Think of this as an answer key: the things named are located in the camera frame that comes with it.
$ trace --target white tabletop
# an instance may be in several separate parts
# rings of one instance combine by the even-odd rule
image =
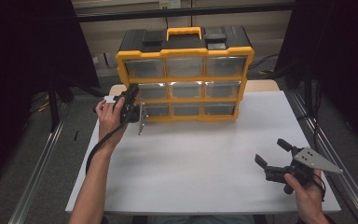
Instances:
[[[290,164],[278,138],[309,144],[282,91],[246,92],[235,121],[130,124],[109,167],[105,212],[132,215],[277,214],[296,211],[295,194],[266,181],[255,163]],[[85,178],[98,122],[65,211],[71,212]],[[327,181],[323,208],[339,211]]]

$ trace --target transparent plastic drawer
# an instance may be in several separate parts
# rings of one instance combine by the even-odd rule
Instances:
[[[185,57],[165,60],[168,77],[200,77],[202,76],[203,58]]]
[[[173,98],[201,97],[202,82],[171,82],[170,92]]]
[[[201,103],[172,104],[175,116],[194,116],[200,114]]]
[[[170,115],[168,104],[146,104],[146,112],[150,117],[163,117]]]
[[[205,115],[233,115],[235,102],[204,103]]]
[[[136,99],[167,99],[165,83],[139,84],[139,92]]]
[[[240,81],[211,81],[205,82],[205,97],[237,97]]]
[[[206,59],[206,76],[229,77],[241,76],[246,58],[240,57],[209,57]]]
[[[125,64],[129,78],[164,77],[162,59],[127,60]]]

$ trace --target aluminum rail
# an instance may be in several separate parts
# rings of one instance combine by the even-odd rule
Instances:
[[[301,111],[302,115],[306,115],[306,108],[304,106],[304,100],[300,96],[300,94],[296,92],[290,92],[292,95],[298,109]],[[306,122],[308,126],[310,127],[311,131],[314,132],[315,130],[315,123],[316,120],[314,118],[306,118]],[[350,172],[346,169],[344,163],[339,158],[338,154],[334,150],[333,146],[327,139],[326,135],[324,134],[324,131],[321,127],[318,127],[317,135],[316,135],[316,141],[321,146],[321,149],[325,155],[325,157],[330,160],[332,163],[340,167],[344,170],[343,175],[337,175],[339,181],[341,182],[344,189],[347,191],[349,196],[351,197],[351,200],[353,201],[354,205],[356,206],[358,210],[358,185],[354,181],[353,177],[351,176]]]
[[[25,191],[22,193],[19,202],[14,209],[13,214],[9,220],[9,224],[21,224],[24,222],[29,208],[34,200],[36,195],[37,188],[42,179],[43,173],[45,173],[46,166],[48,165],[48,160],[51,157],[51,154],[55,148],[55,145],[60,137],[63,124],[66,121],[66,118],[69,114],[70,106],[68,104],[63,104],[61,107],[62,118],[59,122],[57,128],[53,133],[50,133],[48,136],[48,141],[45,144],[45,147],[40,155],[39,161],[37,162],[34,172],[31,175],[30,180],[28,181]]]

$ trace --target forearm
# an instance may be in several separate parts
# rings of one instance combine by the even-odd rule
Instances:
[[[77,195],[70,223],[101,223],[110,157],[102,148],[95,153]]]

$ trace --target metal bracket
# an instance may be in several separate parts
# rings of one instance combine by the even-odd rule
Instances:
[[[339,169],[334,163],[328,161],[310,147],[304,147],[295,155],[294,159],[313,169],[320,169],[337,174],[344,173],[342,169]]]
[[[146,124],[146,118],[149,117],[146,112],[146,106],[144,102],[141,102],[141,113],[139,113],[139,131],[138,135],[142,134],[142,130]]]

